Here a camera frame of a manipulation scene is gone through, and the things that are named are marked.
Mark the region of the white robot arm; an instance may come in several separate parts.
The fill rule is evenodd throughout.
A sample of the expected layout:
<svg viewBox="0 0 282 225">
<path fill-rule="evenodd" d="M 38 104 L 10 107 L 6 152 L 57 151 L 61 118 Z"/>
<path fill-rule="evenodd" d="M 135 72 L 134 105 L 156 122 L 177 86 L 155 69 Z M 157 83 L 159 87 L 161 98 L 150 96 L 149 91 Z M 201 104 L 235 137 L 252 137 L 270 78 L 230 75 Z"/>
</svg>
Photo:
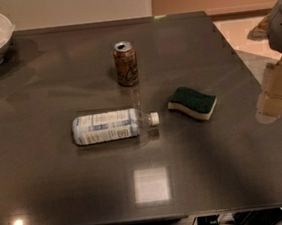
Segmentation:
<svg viewBox="0 0 282 225">
<path fill-rule="evenodd" d="M 282 0 L 276 2 L 269 15 L 268 44 L 270 49 L 282 54 Z M 263 73 L 256 119 L 270 124 L 282 115 L 282 56 L 277 63 L 268 63 Z"/>
</svg>

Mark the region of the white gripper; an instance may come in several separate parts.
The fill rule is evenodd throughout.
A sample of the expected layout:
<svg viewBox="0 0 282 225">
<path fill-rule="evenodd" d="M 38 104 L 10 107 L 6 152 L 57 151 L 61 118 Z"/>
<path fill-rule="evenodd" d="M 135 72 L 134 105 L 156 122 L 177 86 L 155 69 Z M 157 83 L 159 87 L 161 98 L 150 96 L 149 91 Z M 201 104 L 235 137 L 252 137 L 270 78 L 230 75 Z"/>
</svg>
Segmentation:
<svg viewBox="0 0 282 225">
<path fill-rule="evenodd" d="M 262 90 L 256 107 L 256 120 L 272 124 L 282 115 L 282 58 L 268 63 L 264 69 Z"/>
</svg>

